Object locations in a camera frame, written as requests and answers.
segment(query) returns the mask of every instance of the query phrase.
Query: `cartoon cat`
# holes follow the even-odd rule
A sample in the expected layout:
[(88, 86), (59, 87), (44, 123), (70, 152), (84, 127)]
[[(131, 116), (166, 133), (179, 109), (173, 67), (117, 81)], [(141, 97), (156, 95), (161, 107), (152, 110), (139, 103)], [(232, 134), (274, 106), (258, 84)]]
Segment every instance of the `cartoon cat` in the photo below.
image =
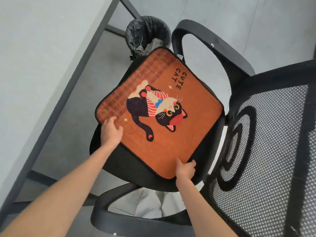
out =
[(133, 121), (146, 132), (146, 138), (151, 142), (154, 140), (154, 133), (148, 125), (140, 122), (139, 117), (155, 117), (160, 125), (175, 132), (176, 125), (188, 117), (180, 101), (168, 97), (168, 94), (150, 86), (148, 81), (144, 80), (137, 86), (136, 91), (128, 96), (126, 107)]

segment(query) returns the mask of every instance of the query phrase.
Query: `person's left arm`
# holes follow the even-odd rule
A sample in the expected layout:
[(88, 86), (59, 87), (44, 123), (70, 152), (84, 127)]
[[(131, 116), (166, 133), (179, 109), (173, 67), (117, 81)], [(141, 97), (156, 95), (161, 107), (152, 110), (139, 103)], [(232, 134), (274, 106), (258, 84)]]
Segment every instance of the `person's left arm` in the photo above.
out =
[(101, 168), (122, 139), (123, 128), (116, 129), (115, 119), (111, 117), (102, 125), (101, 147), (33, 201), (0, 237), (66, 235)]

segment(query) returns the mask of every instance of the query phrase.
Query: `floor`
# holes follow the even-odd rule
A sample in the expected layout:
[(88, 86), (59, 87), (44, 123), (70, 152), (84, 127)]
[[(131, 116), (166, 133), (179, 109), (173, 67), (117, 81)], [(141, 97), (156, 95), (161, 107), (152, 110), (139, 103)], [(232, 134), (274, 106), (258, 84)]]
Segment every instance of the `floor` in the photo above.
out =
[[(313, 58), (316, 0), (130, 1), (141, 15), (162, 19), (171, 31), (183, 19), (203, 24), (242, 54), (256, 73)], [(131, 20), (132, 16), (119, 4), (110, 24), (125, 30)], [(184, 37), (183, 47), (187, 65), (213, 89), (227, 111), (230, 86), (219, 61), (192, 35)], [(33, 170), (60, 179), (87, 159), (97, 125), (95, 107), (118, 84), (131, 64), (129, 55), (123, 38), (103, 33)], [(100, 195), (124, 183), (102, 170), (91, 193)], [(27, 180), (18, 200), (32, 200), (44, 189)], [(120, 200), (117, 207), (126, 201)], [(91, 225), (91, 211), (92, 207), (81, 209), (67, 236), (110, 236)], [(14, 217), (9, 216), (6, 224)]]

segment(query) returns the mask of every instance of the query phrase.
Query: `brown plaid strip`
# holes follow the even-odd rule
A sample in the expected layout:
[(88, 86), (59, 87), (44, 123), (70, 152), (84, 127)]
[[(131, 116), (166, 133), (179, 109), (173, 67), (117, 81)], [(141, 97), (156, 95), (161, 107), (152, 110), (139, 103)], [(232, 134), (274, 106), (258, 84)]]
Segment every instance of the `brown plaid strip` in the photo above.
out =
[(101, 123), (111, 116), (121, 116), (127, 111), (126, 99), (136, 90), (143, 80), (153, 84), (176, 58), (169, 51), (161, 48), (151, 53), (138, 69), (108, 98), (106, 98), (97, 110), (97, 117)]

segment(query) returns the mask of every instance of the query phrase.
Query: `black trash bag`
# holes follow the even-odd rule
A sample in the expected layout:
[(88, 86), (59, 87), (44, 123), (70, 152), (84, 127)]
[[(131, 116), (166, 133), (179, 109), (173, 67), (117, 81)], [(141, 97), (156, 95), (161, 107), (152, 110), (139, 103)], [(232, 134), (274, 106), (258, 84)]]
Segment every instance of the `black trash bag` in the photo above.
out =
[(152, 16), (141, 16), (132, 20), (125, 32), (125, 41), (132, 53), (131, 60), (146, 55), (142, 50), (145, 50), (154, 38), (162, 40), (164, 47), (170, 47), (171, 31), (165, 22)]

